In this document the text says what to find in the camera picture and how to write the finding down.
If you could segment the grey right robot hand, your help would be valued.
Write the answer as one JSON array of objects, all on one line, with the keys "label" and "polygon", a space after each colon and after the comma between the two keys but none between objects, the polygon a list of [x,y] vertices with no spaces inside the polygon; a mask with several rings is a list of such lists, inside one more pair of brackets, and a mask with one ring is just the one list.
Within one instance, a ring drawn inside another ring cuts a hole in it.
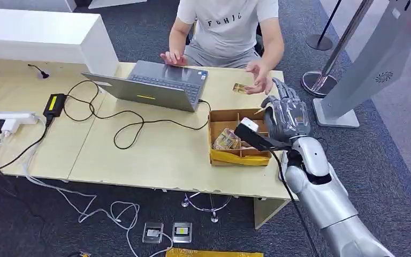
[{"label": "grey right robot hand", "polygon": [[272,78],[279,97],[267,96],[261,103],[269,137],[280,142],[291,142],[310,135],[311,126],[306,104],[296,91],[277,78]]}]

